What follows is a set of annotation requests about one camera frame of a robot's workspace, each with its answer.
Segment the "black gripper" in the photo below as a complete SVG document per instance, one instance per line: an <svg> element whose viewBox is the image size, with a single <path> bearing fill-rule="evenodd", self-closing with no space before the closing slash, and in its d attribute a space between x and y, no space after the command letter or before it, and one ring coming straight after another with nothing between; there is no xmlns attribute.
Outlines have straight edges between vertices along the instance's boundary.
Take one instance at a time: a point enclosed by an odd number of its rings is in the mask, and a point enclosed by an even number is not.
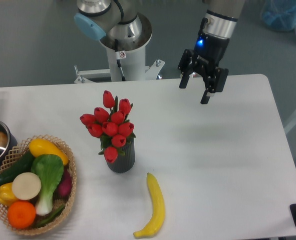
<svg viewBox="0 0 296 240"><path fill-rule="evenodd" d="M215 93L221 93L224 89L229 70L219 67L230 39L219 38L202 33L196 41L194 50L185 49L178 69L181 72L180 89L187 87L190 75L194 72L202 76L205 91L200 103L208 104Z"/></svg>

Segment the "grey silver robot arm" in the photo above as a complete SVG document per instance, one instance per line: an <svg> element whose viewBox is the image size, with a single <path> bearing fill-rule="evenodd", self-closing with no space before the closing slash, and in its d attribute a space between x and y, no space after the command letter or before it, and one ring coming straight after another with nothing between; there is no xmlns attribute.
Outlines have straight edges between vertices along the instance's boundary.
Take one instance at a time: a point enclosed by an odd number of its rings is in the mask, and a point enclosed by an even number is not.
<svg viewBox="0 0 296 240"><path fill-rule="evenodd" d="M178 69L180 88L185 88L193 74L205 84L201 103L206 104L223 91L228 69L220 68L236 23L242 11L242 0L209 0L193 49L186 49ZM74 21L78 29L106 49L110 76L114 82L155 80L164 66L156 60L145 64L146 45L152 37L150 21L140 14L132 0L79 0Z"/></svg>

